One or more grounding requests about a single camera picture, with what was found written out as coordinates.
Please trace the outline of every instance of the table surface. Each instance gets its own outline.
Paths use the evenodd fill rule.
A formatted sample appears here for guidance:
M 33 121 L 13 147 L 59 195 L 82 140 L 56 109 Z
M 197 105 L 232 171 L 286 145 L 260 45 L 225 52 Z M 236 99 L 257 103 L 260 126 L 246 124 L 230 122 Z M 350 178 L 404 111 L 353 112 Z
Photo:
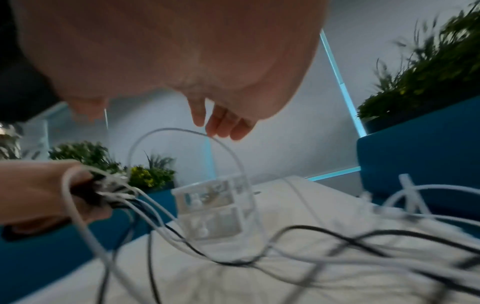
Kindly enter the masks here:
M 372 206 L 361 207 L 365 206 L 365 203 L 360 199 L 300 177 L 292 176 L 288 180 L 312 206 L 326 228 L 351 234 L 360 234 L 373 228 L 376 216 L 371 212 Z M 254 191 L 259 192 L 255 197 L 269 235 L 293 224 L 318 225 L 285 181 L 263 183 L 255 186 Z M 396 222 L 386 221 L 382 228 L 402 227 Z M 390 240 L 389 238 L 379 237 L 376 241 L 385 243 Z M 278 246 L 290 253 L 320 256 L 336 244 L 338 241 L 328 236 L 297 231 L 282 237 Z M 262 245 L 260 237 L 252 237 L 248 254 L 254 255 Z M 431 256 L 423 257 L 429 261 L 437 259 L 445 262 L 465 256 L 458 250 L 422 240 L 403 238 L 399 240 L 397 246 L 403 248 L 395 252 L 397 255 L 401 255 L 405 250 L 409 250 L 410 254 L 413 250 L 428 248 Z M 145 295 L 151 296 L 146 247 L 146 236 L 125 245 L 119 254 L 118 265 Z M 355 250 L 349 250 L 345 255 L 365 256 L 364 253 Z M 268 258 L 259 265 L 280 276 L 296 279 L 311 267 L 305 263 L 279 257 Z M 280 304 L 295 287 L 275 280 L 256 269 L 224 267 L 191 257 L 171 247 L 158 235 L 153 239 L 153 269 L 163 304 Z M 436 286 L 417 275 L 393 271 L 380 273 L 379 270 L 384 269 L 374 266 L 329 266 L 318 277 L 322 281 L 322 288 L 309 288 L 298 303 L 422 303 L 425 300 L 421 295 L 428 294 Z M 363 275 L 345 280 L 332 279 L 335 276 L 359 271 Z M 17 301 L 16 304 L 94 303 L 103 272 L 104 266 L 94 259 L 63 279 Z M 107 303 L 136 303 L 114 278 L 110 280 L 106 298 Z M 479 299 L 455 293 L 449 303 L 475 302 L 478 303 Z

